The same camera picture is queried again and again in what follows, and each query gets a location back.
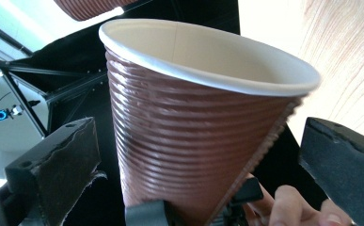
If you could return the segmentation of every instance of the brown paper cup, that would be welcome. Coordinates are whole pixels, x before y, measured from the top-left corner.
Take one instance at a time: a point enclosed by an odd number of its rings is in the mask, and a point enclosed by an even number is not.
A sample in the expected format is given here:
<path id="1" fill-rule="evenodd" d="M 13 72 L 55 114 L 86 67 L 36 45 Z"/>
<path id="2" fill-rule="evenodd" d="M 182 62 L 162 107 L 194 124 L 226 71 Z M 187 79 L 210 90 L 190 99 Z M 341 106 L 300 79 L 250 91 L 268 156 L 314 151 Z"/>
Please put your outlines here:
<path id="1" fill-rule="evenodd" d="M 137 0 L 55 0 L 56 4 L 75 21 L 85 21 L 114 8 L 124 7 Z"/>
<path id="2" fill-rule="evenodd" d="M 165 200 L 205 225 L 319 83 L 307 63 L 197 25 L 104 24 L 125 205 Z"/>

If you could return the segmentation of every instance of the finger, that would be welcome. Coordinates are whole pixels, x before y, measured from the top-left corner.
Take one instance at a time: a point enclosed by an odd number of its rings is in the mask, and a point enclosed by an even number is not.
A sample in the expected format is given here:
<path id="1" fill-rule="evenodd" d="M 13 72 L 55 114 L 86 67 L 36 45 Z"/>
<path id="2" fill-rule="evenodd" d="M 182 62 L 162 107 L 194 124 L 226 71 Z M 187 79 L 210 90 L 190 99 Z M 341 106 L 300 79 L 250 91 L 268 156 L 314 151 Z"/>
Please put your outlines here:
<path id="1" fill-rule="evenodd" d="M 251 207 L 249 207 L 248 204 L 243 204 L 243 209 L 248 225 L 257 225 L 257 221 L 259 221 L 259 216 L 255 214 L 255 212 L 251 209 Z"/>
<path id="2" fill-rule="evenodd" d="M 273 204 L 275 200 L 273 197 L 267 192 L 266 189 L 262 185 L 261 192 L 263 193 L 263 199 L 259 201 L 250 202 L 248 205 L 252 208 L 255 213 L 257 213 L 261 218 L 268 218 L 272 213 Z"/>
<path id="3" fill-rule="evenodd" d="M 351 225 L 351 218 L 331 200 L 326 200 L 322 204 L 319 224 L 321 226 L 342 226 Z"/>
<path id="4" fill-rule="evenodd" d="M 275 203 L 270 216 L 272 226 L 298 226 L 302 221 L 314 218 L 314 210 L 292 186 L 281 186 L 275 194 Z"/>

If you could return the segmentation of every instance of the wooden surface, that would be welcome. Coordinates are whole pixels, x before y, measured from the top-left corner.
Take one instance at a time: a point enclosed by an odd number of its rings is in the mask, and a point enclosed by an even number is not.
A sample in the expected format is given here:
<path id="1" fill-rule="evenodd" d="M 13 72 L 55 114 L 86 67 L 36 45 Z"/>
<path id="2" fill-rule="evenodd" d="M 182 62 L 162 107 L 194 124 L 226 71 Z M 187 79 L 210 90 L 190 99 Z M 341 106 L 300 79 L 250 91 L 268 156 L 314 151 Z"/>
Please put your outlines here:
<path id="1" fill-rule="evenodd" d="M 300 142 L 306 117 L 364 135 L 364 0 L 239 0 L 242 35 L 313 65 L 321 86 L 289 125 Z"/>

